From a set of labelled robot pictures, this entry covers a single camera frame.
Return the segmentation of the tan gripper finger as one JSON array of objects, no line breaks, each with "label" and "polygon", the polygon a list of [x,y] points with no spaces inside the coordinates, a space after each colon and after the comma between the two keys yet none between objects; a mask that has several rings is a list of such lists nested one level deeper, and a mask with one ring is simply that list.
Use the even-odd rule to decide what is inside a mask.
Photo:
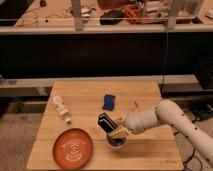
[{"label": "tan gripper finger", "polygon": [[119,126],[119,125],[122,125],[122,124],[123,124],[124,119],[123,119],[123,117],[119,117],[119,118],[116,118],[116,119],[113,120],[113,121],[114,121],[114,123],[115,123],[117,126]]},{"label": "tan gripper finger", "polygon": [[111,139],[122,139],[126,138],[130,132],[125,127],[118,127],[108,134]]}]

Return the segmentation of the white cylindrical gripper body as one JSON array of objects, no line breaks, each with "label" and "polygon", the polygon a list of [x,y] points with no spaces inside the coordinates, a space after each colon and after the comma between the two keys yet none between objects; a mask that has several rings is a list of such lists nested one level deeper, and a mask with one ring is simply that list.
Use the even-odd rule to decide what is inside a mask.
[{"label": "white cylindrical gripper body", "polygon": [[158,125],[158,118],[154,108],[132,112],[127,115],[123,123],[124,127],[132,134],[143,133]]}]

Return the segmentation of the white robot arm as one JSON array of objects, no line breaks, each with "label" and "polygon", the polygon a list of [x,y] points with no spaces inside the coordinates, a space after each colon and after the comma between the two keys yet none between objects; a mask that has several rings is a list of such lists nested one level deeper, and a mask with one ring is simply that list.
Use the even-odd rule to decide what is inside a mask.
[{"label": "white robot arm", "polygon": [[213,167],[213,138],[194,125],[183,110],[172,100],[160,100],[153,107],[128,114],[121,124],[108,134],[111,139],[141,134],[148,129],[167,124],[174,127]]}]

